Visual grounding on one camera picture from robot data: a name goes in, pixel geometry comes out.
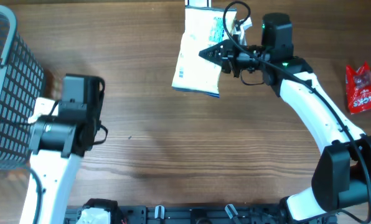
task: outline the white package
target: white package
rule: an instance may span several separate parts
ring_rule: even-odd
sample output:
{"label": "white package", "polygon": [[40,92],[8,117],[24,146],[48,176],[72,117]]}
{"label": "white package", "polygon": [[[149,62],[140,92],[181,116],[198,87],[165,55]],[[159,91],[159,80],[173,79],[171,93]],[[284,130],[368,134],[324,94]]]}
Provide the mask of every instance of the white package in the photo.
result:
{"label": "white package", "polygon": [[[185,32],[181,39],[173,89],[219,97],[217,84],[222,68],[199,57],[199,52],[228,38],[223,29],[223,11],[211,7],[185,8]],[[236,9],[229,9],[226,14],[229,30],[233,27],[236,13]]]}

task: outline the plastic basket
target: plastic basket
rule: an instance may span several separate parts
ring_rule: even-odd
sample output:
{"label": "plastic basket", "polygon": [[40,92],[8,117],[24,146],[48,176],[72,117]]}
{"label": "plastic basket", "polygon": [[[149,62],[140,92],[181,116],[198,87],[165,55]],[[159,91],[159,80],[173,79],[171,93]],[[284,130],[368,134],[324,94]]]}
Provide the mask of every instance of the plastic basket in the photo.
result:
{"label": "plastic basket", "polygon": [[18,34],[14,13],[0,6],[0,161],[28,160],[30,127],[2,121],[26,122],[44,85],[43,68]]}

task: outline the wooden tabletop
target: wooden tabletop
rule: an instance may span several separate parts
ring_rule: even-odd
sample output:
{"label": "wooden tabletop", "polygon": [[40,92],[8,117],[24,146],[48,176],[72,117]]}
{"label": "wooden tabletop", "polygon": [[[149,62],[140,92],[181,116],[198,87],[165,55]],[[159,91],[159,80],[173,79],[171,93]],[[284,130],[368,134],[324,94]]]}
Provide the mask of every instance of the wooden tabletop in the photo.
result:
{"label": "wooden tabletop", "polygon": [[[345,66],[371,66],[371,1],[246,2],[254,22],[248,43],[260,44],[264,14],[288,13],[295,55],[308,61],[348,118],[371,134],[371,110],[351,116],[344,103]],[[46,71],[98,75],[107,83],[101,120],[110,134],[86,153],[69,205],[89,198],[120,205],[276,203],[310,186],[317,146],[270,87],[245,86],[222,74],[220,99],[171,88],[183,1],[10,8]],[[261,73],[245,79],[260,80]],[[18,223],[26,188],[26,175],[0,173],[0,223]],[[350,210],[365,218],[367,205]]]}

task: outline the gray bin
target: gray bin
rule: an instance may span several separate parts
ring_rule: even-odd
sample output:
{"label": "gray bin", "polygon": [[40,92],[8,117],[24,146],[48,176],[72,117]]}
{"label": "gray bin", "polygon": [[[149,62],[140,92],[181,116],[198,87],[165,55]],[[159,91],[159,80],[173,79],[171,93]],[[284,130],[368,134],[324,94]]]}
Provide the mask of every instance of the gray bin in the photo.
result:
{"label": "gray bin", "polygon": [[18,34],[14,13],[0,6],[0,161],[28,160],[30,127],[4,121],[26,122],[44,86],[43,68]]}

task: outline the red snack bag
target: red snack bag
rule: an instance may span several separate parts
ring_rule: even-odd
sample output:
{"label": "red snack bag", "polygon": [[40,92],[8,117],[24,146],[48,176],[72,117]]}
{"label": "red snack bag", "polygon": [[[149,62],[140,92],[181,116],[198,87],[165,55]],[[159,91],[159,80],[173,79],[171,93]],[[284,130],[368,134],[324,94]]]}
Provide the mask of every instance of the red snack bag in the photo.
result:
{"label": "red snack bag", "polygon": [[366,62],[357,72],[346,66],[346,93],[352,114],[371,109],[371,71]]}

